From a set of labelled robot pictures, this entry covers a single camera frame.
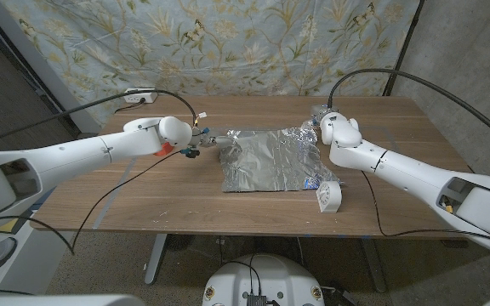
power outlet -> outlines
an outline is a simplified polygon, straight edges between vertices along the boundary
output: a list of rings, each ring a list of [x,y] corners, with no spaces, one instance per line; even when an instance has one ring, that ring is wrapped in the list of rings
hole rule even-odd
[[[126,89],[126,93],[131,90],[147,90],[147,89],[154,89],[154,88],[128,88]],[[154,102],[155,99],[157,99],[158,93],[137,93],[137,94],[130,94],[127,96],[124,96],[124,100],[126,103],[139,103],[141,101],[141,98],[145,98],[145,103],[152,103]]]

table top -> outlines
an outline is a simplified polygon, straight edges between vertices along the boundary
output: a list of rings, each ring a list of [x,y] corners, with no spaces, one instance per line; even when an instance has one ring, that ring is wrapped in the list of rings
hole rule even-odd
[[[324,97],[185,97],[196,112],[206,111],[200,127],[289,128],[309,118],[310,106]],[[469,172],[464,160],[409,98],[334,98],[348,118],[356,118],[362,137],[388,150],[436,167]],[[191,114],[177,99],[158,97],[156,103],[117,113],[102,133],[122,131],[139,117]],[[210,235],[292,235],[383,238],[379,232],[368,183],[360,171],[337,167],[328,160],[329,146],[319,140],[322,162],[342,181],[343,200],[337,213],[320,213],[314,190],[223,193],[219,149],[201,148],[189,159],[181,154],[139,176],[107,196],[94,210],[84,230]],[[76,230],[88,210],[108,190],[160,160],[142,156],[115,162],[60,184],[36,214],[57,230]],[[421,201],[368,177],[378,201],[385,233],[442,229],[435,214]],[[455,236],[418,233],[413,238]]]

floral curtain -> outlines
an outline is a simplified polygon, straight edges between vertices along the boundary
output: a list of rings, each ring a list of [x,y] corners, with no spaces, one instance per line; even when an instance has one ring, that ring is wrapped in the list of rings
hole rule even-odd
[[[419,0],[1,0],[86,104],[125,88],[184,95],[328,95],[392,68]],[[339,94],[379,95],[365,74]],[[102,125],[122,103],[88,111]]]

orange tag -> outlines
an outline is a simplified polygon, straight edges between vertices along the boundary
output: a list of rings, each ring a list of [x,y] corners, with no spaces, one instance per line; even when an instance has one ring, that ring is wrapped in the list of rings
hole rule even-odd
[[[174,149],[169,143],[162,144],[162,149],[154,153],[155,156],[165,156]]]

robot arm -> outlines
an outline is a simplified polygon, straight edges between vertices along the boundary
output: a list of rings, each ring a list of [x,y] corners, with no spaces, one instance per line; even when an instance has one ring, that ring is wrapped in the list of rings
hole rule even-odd
[[[322,142],[330,145],[330,161],[373,173],[426,203],[456,230],[490,236],[490,177],[432,167],[362,139],[358,124],[338,112],[321,119]],[[490,249],[490,240],[468,235]]]
[[[41,149],[0,151],[0,217],[22,214],[48,190],[77,175],[154,154],[166,142],[181,146],[192,140],[190,125],[172,116],[137,119],[123,130]]]

